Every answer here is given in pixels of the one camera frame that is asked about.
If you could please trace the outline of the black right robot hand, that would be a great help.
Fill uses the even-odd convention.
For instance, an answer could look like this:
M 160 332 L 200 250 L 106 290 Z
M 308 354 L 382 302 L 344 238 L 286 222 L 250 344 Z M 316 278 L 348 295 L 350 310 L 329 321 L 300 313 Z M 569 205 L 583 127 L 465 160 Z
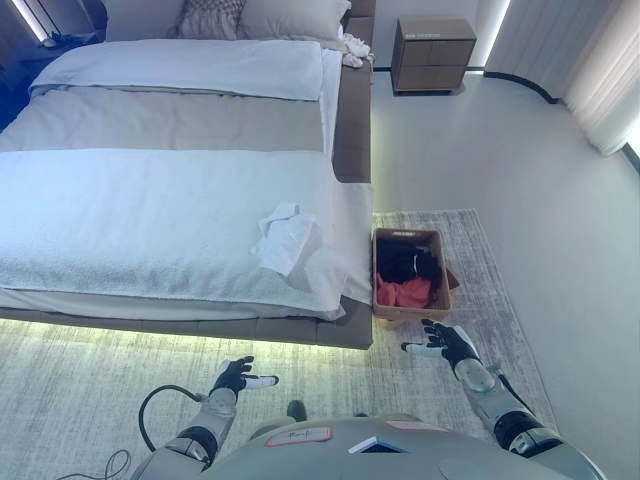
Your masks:
M 403 342 L 401 350 L 412 355 L 441 357 L 452 370 L 465 360 L 478 360 L 478 353 L 466 331 L 460 326 L 447 326 L 431 319 L 421 320 L 426 341 Z

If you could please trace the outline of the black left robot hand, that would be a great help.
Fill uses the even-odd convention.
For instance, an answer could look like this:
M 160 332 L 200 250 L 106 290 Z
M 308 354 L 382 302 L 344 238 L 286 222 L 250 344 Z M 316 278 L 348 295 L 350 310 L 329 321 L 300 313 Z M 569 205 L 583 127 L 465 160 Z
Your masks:
M 278 376 L 259 376 L 251 373 L 255 357 L 252 355 L 237 360 L 225 360 L 218 368 L 209 396 L 215 391 L 228 389 L 235 397 L 245 390 L 269 388 L 279 383 Z

